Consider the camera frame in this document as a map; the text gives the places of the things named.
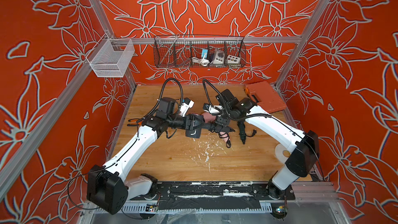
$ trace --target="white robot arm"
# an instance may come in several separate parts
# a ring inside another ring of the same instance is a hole
[[[285,165],[268,182],[269,196],[279,199],[292,182],[306,177],[314,166],[319,157],[318,136],[312,131],[305,133],[287,125],[249,98],[238,101],[228,89],[217,93],[221,105],[205,103],[203,110],[222,119],[245,120],[275,138],[291,153]]]

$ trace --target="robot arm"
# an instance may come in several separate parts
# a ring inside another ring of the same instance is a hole
[[[219,116],[233,118],[233,120],[244,118],[247,123],[260,128],[275,138],[291,153],[285,165],[268,182],[270,197],[279,199],[285,194],[285,189],[292,182],[299,177],[308,175],[319,157],[319,143],[316,133],[312,131],[305,133],[287,125],[270,115],[249,98],[244,98],[238,102],[228,89],[221,92],[216,98],[224,107],[205,103],[203,110],[212,114],[220,113]]]
[[[250,114],[268,114],[260,106],[250,109]],[[299,177],[306,177],[319,157],[318,136],[309,131],[305,133],[299,129],[291,127],[275,117],[252,117],[247,118],[246,122],[252,124],[281,143],[291,155],[285,165],[271,178],[269,188],[270,196],[279,198],[284,194],[284,190]]]
[[[185,98],[178,114],[174,114],[176,100],[162,98],[155,116],[148,116],[132,139],[102,167],[95,165],[88,173],[87,200],[92,201],[110,214],[116,214],[127,199],[143,195],[153,198],[157,192],[157,179],[142,174],[126,180],[128,173],[144,151],[154,143],[168,127],[186,130],[186,136],[199,138],[201,129],[233,131],[228,126],[205,123],[202,115],[186,112],[193,101]]]

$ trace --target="pink object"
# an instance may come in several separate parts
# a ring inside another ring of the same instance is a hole
[[[213,116],[213,115],[211,115],[208,112],[204,112],[204,113],[202,113],[202,115],[203,115],[206,123],[209,122],[209,121],[214,121],[216,119],[216,116]],[[223,138],[222,140],[224,140],[224,142],[227,142],[228,141],[228,137]]]

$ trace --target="control box with buttons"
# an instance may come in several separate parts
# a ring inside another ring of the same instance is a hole
[[[235,66],[233,66],[233,64],[236,64],[236,67],[240,67],[240,57],[228,55],[226,63],[230,67],[235,67]]]

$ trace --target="white wire basket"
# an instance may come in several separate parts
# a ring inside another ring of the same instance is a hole
[[[111,41],[106,40],[89,63],[97,77],[123,77],[134,52],[131,39],[124,50],[115,50]]]

